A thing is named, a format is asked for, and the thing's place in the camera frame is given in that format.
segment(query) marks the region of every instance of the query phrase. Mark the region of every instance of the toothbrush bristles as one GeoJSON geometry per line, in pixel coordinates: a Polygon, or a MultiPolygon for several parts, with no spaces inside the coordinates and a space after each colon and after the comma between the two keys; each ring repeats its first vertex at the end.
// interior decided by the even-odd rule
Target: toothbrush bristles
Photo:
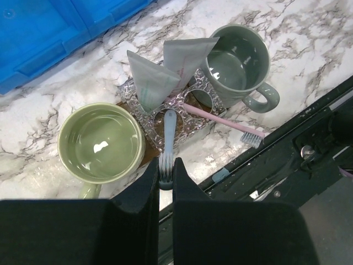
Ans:
{"type": "Polygon", "coordinates": [[[159,177],[161,182],[170,182],[173,179],[173,154],[161,153],[159,155],[159,177]]]}
{"type": "Polygon", "coordinates": [[[251,145],[254,148],[258,148],[260,144],[263,141],[263,138],[261,138],[258,135],[251,134],[249,132],[245,132],[243,136],[240,138],[241,142],[251,145]]]}

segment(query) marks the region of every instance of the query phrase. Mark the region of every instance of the toothbrush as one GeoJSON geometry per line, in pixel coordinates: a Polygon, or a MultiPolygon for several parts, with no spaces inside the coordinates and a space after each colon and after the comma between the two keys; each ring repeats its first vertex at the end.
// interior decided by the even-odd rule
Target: toothbrush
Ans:
{"type": "Polygon", "coordinates": [[[169,109],[164,115],[164,152],[159,155],[159,187],[162,190],[171,190],[173,187],[173,143],[177,114],[169,109]]]}
{"type": "Polygon", "coordinates": [[[258,148],[260,146],[262,140],[265,138],[265,134],[261,131],[257,131],[255,129],[252,129],[252,128],[249,128],[246,126],[243,126],[243,125],[240,125],[237,123],[233,123],[229,120],[222,119],[220,117],[214,116],[211,113],[205,112],[202,109],[195,108],[195,107],[188,105],[186,103],[184,103],[184,109],[191,114],[195,114],[195,115],[201,116],[206,119],[214,120],[218,123],[222,123],[222,124],[227,125],[231,128],[242,131],[244,134],[240,138],[241,142],[243,142],[245,144],[249,144],[254,148],[258,148]]]}

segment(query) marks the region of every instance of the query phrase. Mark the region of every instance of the green mug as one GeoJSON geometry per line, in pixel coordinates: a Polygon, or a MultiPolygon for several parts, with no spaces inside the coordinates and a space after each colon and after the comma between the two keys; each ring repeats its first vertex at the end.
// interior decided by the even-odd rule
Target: green mug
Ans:
{"type": "MultiPolygon", "coordinates": [[[[276,89],[265,83],[270,71],[270,53],[261,36],[247,26],[226,25],[211,37],[220,37],[201,69],[213,85],[226,108],[242,100],[258,113],[276,108],[280,96],[276,89]],[[258,102],[249,94],[257,90],[267,100],[258,102]]],[[[212,107],[205,93],[193,92],[201,103],[212,107]]]]}
{"type": "Polygon", "coordinates": [[[81,199],[97,198],[101,185],[128,176],[145,154],[145,137],[126,110],[109,103],[86,105],[72,113],[58,136],[66,169],[84,181],[81,199]]]}

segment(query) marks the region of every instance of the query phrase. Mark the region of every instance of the toothbrush holder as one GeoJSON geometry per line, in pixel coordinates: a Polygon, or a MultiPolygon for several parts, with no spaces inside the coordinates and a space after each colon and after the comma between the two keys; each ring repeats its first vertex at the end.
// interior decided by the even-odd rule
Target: toothbrush holder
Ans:
{"type": "Polygon", "coordinates": [[[177,148],[181,143],[191,138],[197,131],[208,124],[214,123],[214,121],[201,117],[198,118],[189,114],[184,109],[184,102],[198,108],[201,107],[193,96],[188,97],[189,93],[200,93],[200,91],[207,93],[212,101],[210,113],[220,117],[223,117],[226,113],[226,108],[223,106],[219,96],[201,69],[196,71],[194,77],[189,82],[189,87],[186,87],[174,98],[165,101],[162,105],[149,113],[145,112],[137,100],[136,88],[132,78],[129,78],[123,85],[119,86],[118,89],[122,102],[127,103],[130,108],[130,113],[143,128],[147,139],[159,151],[163,151],[164,149],[164,133],[163,131],[158,131],[157,125],[159,124],[159,127],[162,128],[163,115],[161,114],[168,109],[174,110],[178,116],[174,148],[177,148]]]}

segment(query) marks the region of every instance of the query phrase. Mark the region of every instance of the blue plastic bin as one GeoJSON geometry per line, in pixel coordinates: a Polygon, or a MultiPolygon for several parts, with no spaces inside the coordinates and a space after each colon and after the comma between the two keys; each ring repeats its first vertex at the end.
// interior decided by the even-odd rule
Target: blue plastic bin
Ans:
{"type": "Polygon", "coordinates": [[[151,0],[0,0],[0,94],[40,75],[151,0]]]}
{"type": "Polygon", "coordinates": [[[90,40],[70,0],[1,0],[0,14],[0,94],[90,40]]]}
{"type": "Polygon", "coordinates": [[[118,25],[152,0],[72,0],[92,38],[118,25]]]}

